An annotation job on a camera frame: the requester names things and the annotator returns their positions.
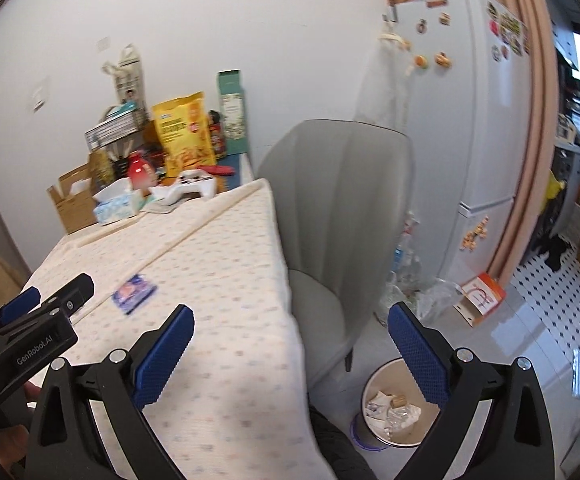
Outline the blue purple tissue pack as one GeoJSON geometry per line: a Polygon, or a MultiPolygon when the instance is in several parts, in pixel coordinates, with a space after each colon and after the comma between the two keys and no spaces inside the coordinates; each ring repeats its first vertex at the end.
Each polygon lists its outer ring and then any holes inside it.
{"type": "Polygon", "coordinates": [[[135,274],[113,292],[112,300],[125,315],[133,313],[156,291],[156,284],[140,274],[135,274]]]}

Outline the open brown cardboard box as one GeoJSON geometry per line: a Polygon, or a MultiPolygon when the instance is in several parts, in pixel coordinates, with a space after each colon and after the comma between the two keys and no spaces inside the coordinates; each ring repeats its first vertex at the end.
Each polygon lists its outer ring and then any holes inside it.
{"type": "Polygon", "coordinates": [[[92,178],[87,164],[79,166],[47,188],[66,234],[73,234],[97,223],[92,195],[92,178]]]}

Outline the blue white tissue box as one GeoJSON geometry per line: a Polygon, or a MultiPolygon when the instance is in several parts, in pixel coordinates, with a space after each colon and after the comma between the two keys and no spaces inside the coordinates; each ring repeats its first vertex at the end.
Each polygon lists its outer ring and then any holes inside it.
{"type": "Polygon", "coordinates": [[[116,180],[94,195],[94,215],[105,226],[136,216],[145,203],[144,194],[134,190],[128,178],[116,180]]]}

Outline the round waste bin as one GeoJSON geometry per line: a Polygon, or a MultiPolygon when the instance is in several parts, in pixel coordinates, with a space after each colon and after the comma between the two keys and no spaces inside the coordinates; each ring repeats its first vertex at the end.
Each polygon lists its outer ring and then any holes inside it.
{"type": "Polygon", "coordinates": [[[349,433],[363,451],[416,448],[438,414],[438,406],[424,399],[405,360],[398,358],[369,377],[349,433]]]}

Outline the red white vase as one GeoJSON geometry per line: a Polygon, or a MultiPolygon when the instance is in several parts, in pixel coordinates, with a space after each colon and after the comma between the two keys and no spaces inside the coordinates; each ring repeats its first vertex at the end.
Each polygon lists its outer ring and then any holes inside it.
{"type": "Polygon", "coordinates": [[[141,151],[133,151],[128,156],[127,177],[133,190],[145,191],[157,185],[156,172],[141,151]]]}

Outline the orange white box on floor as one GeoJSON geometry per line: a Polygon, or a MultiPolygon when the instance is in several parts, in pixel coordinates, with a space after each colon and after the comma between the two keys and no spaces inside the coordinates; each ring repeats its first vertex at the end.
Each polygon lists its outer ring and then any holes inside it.
{"type": "Polygon", "coordinates": [[[461,286],[462,298],[454,306],[474,327],[484,321],[506,298],[506,292],[489,274],[481,273],[461,286]]]}

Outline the white game controller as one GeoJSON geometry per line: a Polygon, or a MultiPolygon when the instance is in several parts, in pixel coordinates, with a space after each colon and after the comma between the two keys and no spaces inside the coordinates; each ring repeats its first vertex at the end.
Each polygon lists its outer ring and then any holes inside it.
{"type": "Polygon", "coordinates": [[[202,198],[213,198],[217,184],[213,176],[202,169],[183,170],[171,185],[151,186],[150,194],[157,202],[171,206],[188,195],[200,195],[202,198]]]}

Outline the red pen tool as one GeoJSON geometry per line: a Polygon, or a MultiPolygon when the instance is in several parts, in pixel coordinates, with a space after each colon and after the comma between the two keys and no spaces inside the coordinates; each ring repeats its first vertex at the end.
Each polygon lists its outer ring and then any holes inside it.
{"type": "Polygon", "coordinates": [[[215,177],[232,177],[235,175],[235,168],[232,166],[214,165],[214,166],[200,166],[200,170],[212,174],[215,177]]]}

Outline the yellow snack bag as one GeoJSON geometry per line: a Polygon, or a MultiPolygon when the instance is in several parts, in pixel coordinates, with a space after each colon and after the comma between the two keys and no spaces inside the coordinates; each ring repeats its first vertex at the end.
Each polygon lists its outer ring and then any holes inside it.
{"type": "Polygon", "coordinates": [[[169,178],[183,170],[216,164],[203,92],[155,104],[152,114],[169,178]]]}

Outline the white paper carton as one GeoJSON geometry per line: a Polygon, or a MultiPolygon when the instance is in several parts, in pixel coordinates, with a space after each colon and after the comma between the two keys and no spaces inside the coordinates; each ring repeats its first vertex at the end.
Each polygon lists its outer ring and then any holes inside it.
{"type": "Polygon", "coordinates": [[[145,111],[145,81],[141,58],[133,44],[122,50],[119,62],[104,62],[102,71],[111,76],[116,95],[121,103],[134,102],[145,111]]]}

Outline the green tall box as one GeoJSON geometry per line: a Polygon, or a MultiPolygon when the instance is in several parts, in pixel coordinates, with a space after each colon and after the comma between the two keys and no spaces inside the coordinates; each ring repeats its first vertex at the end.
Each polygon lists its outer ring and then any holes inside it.
{"type": "Polygon", "coordinates": [[[247,153],[247,122],[240,70],[222,70],[217,74],[221,123],[226,138],[227,153],[247,153]]]}

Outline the grey upholstered chair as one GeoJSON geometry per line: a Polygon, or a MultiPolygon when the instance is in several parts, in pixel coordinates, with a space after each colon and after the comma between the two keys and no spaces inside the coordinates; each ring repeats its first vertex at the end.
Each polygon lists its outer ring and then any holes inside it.
{"type": "Polygon", "coordinates": [[[305,120],[257,174],[273,192],[313,386],[352,353],[379,302],[412,193],[411,141],[367,122],[305,120]]]}

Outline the white refrigerator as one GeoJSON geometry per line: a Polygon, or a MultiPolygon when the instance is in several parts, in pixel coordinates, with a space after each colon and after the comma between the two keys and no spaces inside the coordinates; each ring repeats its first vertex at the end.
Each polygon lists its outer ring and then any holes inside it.
{"type": "Polygon", "coordinates": [[[403,132],[415,159],[410,246],[423,276],[463,284],[494,259],[518,194],[527,28],[497,0],[410,0],[393,6],[382,32],[409,41],[415,60],[403,132]]]}

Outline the white hanging bag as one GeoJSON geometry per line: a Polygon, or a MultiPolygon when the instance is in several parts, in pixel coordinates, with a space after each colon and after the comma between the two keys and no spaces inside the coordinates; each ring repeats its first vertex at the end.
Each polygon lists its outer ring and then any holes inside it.
{"type": "Polygon", "coordinates": [[[382,32],[363,76],[354,119],[404,132],[414,71],[410,42],[382,32]]]}

